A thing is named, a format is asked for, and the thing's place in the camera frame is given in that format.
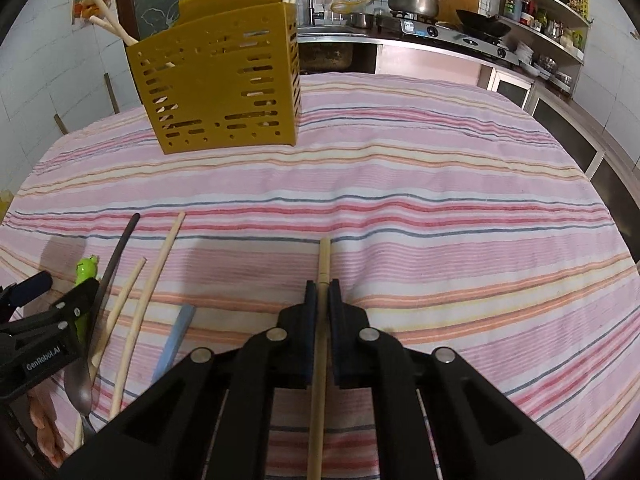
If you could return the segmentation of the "left hand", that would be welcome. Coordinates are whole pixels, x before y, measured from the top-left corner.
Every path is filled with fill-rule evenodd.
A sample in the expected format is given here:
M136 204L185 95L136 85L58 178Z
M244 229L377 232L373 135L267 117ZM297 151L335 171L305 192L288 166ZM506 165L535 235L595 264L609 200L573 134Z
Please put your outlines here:
M36 390L30 390L27 399L29 417L36 428L38 448L53 467L60 468L66 459L66 453L58 428L44 408Z

